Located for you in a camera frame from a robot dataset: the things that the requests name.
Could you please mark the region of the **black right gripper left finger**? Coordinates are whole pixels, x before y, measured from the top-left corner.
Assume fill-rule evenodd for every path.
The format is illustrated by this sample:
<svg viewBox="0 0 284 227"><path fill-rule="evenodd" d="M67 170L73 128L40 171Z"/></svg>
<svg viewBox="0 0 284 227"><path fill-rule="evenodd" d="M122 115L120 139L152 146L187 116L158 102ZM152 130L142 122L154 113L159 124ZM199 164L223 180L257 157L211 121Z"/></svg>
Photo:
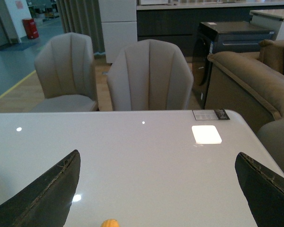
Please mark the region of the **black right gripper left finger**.
<svg viewBox="0 0 284 227"><path fill-rule="evenodd" d="M72 151L0 205L0 227L62 227L80 177L80 153Z"/></svg>

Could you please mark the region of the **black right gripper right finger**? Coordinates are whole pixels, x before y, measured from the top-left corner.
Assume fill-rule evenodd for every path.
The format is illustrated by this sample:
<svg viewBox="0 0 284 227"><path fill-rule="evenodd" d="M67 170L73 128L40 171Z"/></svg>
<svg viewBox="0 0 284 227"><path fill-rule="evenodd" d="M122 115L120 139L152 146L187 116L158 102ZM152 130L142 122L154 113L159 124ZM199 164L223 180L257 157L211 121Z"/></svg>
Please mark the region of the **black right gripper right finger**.
<svg viewBox="0 0 284 227"><path fill-rule="evenodd" d="M243 152L235 171L257 226L284 227L284 178Z"/></svg>

